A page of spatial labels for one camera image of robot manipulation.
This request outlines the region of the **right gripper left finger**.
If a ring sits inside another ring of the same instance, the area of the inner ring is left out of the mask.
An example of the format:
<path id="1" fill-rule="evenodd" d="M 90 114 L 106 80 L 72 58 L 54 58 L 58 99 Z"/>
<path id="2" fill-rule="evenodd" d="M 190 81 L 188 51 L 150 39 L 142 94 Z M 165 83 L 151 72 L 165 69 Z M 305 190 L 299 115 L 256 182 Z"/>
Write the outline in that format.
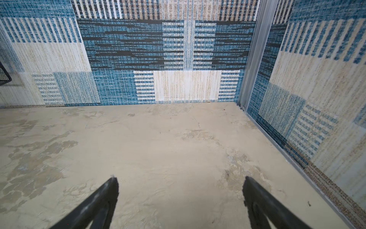
<path id="1" fill-rule="evenodd" d="M 108 229 L 119 195 L 116 177 L 111 177 L 52 229 Z"/>

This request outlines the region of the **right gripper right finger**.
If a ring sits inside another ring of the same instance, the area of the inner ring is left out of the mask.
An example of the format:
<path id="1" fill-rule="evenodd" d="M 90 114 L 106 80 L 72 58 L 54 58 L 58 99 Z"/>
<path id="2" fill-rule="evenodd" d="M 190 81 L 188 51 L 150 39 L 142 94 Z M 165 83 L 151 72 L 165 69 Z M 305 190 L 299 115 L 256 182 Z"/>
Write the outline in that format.
<path id="1" fill-rule="evenodd" d="M 277 229 L 310 228 L 252 177 L 245 178 L 243 196 L 252 229 L 269 229 L 270 223 Z"/>

